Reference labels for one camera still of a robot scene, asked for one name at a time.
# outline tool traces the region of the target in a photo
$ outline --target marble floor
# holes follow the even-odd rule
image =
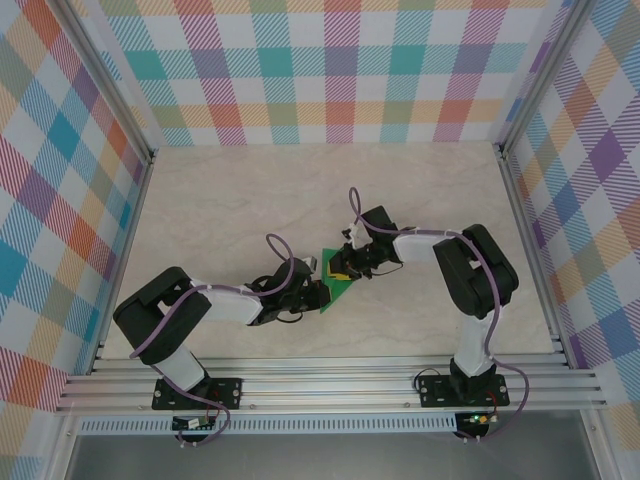
[[[163,148],[155,166],[119,300],[179,265],[210,283],[272,274],[264,235],[296,256],[339,248],[363,209],[385,206],[399,227],[462,229],[483,223],[511,260],[520,288],[492,341],[496,353],[551,351],[547,325],[489,143]],[[461,314],[434,264],[407,264],[356,282],[324,314],[294,325],[201,322],[187,339],[198,357],[439,355],[455,352]],[[105,358],[132,350],[116,325]]]

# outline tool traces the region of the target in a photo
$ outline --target colorful checkered pattern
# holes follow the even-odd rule
[[[547,3],[100,0],[170,145],[487,139]]]
[[[0,2],[0,65],[0,478],[29,479],[91,353],[143,164],[45,0]]]
[[[562,6],[558,10],[556,17],[553,19],[553,23],[551,24],[551,28],[547,32],[547,35],[542,42],[542,46],[540,50],[538,50],[538,54],[536,55],[535,60],[531,64],[527,75],[525,76],[522,85],[520,86],[520,90],[518,90],[518,96],[516,100],[513,102],[511,106],[511,110],[509,110],[509,114],[507,115],[507,119],[504,122],[504,125],[500,129],[500,133],[498,134],[498,138],[492,138],[491,140],[495,143],[502,144],[513,124],[513,120],[520,111],[520,107],[522,106],[522,102],[527,98],[529,92],[531,91],[531,87],[533,87],[538,73],[540,73],[540,68],[544,65],[549,52],[551,51],[551,46],[558,38],[558,34],[562,30],[564,22],[567,20],[569,15],[569,11],[571,10],[571,6],[575,3],[575,0],[563,0]]]
[[[640,470],[640,2],[600,0],[514,167],[564,326]]]

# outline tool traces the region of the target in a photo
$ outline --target perforated metal strip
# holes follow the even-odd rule
[[[453,432],[453,413],[240,415],[225,435]],[[84,417],[79,435],[174,435],[171,417]]]

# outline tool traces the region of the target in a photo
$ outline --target plaid wall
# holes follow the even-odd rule
[[[514,169],[581,367],[640,469],[640,1],[600,0],[515,149]]]
[[[562,30],[562,27],[564,26],[564,22],[567,20],[567,17],[569,16],[569,11],[571,10],[571,6],[574,4],[574,2],[575,0],[562,1],[562,6],[558,10],[556,17],[553,20],[553,24],[551,25],[551,28],[549,29],[549,31],[547,32],[547,35],[545,36],[544,41],[542,42],[542,46],[540,47],[540,50],[538,51],[538,54],[536,55],[535,60],[529,67],[529,71],[527,72],[527,75],[525,76],[525,79],[522,82],[522,85],[520,86],[520,90],[518,90],[518,95],[515,101],[513,102],[511,109],[509,110],[507,119],[504,122],[504,125],[502,125],[502,128],[500,129],[500,133],[498,134],[498,137],[492,138],[491,141],[495,143],[504,142],[507,136],[507,133],[511,128],[511,125],[513,124],[513,119],[516,117],[516,115],[520,111],[522,102],[525,100],[525,98],[527,98],[527,95],[529,95],[529,92],[531,91],[531,87],[533,87],[533,84],[535,83],[536,78],[538,77],[540,68],[542,67],[542,65],[544,65],[544,62],[547,60],[547,57],[549,56],[549,52],[551,51],[551,46],[556,41],[556,38],[558,38],[558,34]]]
[[[143,166],[44,0],[0,2],[0,479],[35,476]]]
[[[170,145],[487,139],[547,4],[100,0]]]

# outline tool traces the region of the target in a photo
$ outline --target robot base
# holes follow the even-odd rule
[[[229,410],[238,410],[242,396],[242,379],[205,377],[189,390],[189,393],[220,403]],[[207,405],[180,395],[164,379],[160,379],[156,382],[151,408],[176,411],[206,410]]]
[[[421,375],[416,382],[420,392],[420,405],[423,408],[434,407],[506,407],[509,405],[509,392],[504,376],[491,376],[484,391],[474,395],[467,402],[461,402],[450,382],[450,375]]]

